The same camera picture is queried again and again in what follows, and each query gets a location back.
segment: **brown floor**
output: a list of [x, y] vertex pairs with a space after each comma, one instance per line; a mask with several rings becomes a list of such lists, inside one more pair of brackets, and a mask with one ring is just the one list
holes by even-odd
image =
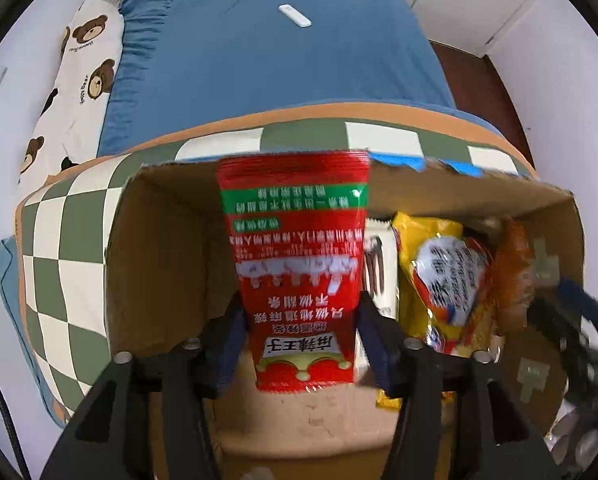
[[479, 58], [450, 46], [432, 43], [457, 108], [497, 128], [534, 166], [530, 146], [510, 96], [490, 58]]

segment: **mattress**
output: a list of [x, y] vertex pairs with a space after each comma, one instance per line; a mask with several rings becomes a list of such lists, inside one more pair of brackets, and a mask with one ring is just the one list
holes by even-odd
[[[312, 21], [279, 12], [291, 4]], [[125, 0], [124, 50], [98, 155], [185, 128], [327, 102], [456, 114], [404, 0]]]

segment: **white remote control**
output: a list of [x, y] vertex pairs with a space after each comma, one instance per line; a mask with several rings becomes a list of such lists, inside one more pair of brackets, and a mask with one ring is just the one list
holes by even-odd
[[288, 18], [293, 20], [294, 23], [299, 25], [299, 27], [309, 27], [310, 25], [312, 25], [312, 22], [308, 18], [306, 18], [303, 14], [301, 14], [291, 5], [280, 5], [279, 10], [282, 13], [284, 13]]

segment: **snack package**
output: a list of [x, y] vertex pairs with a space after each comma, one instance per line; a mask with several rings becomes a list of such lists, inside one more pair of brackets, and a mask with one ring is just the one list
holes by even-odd
[[523, 330], [526, 311], [534, 298], [532, 251], [524, 227], [511, 218], [503, 222], [496, 248], [493, 293], [498, 300], [496, 328], [499, 334]]
[[399, 232], [405, 306], [399, 321], [406, 333], [444, 353], [459, 344], [487, 348], [495, 305], [485, 244], [463, 237], [463, 226], [451, 220], [397, 213], [392, 225]]
[[[365, 221], [362, 288], [368, 291], [381, 315], [392, 319], [399, 319], [397, 255], [397, 237], [390, 222], [368, 218]], [[363, 382], [368, 366], [364, 345], [357, 332], [354, 356], [355, 382]]]
[[360, 151], [219, 164], [259, 390], [352, 382], [368, 168]]

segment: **wall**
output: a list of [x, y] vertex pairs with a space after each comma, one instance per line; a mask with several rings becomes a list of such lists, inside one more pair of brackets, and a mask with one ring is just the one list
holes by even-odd
[[541, 177], [576, 197], [598, 297], [598, 38], [568, 0], [536, 0], [488, 55]]
[[[64, 27], [84, 0], [35, 0], [0, 44], [0, 239], [13, 234], [18, 168], [59, 67]], [[60, 429], [47, 415], [16, 331], [0, 298], [0, 387], [32, 478], [38, 478]], [[0, 448], [14, 456], [0, 417]]]

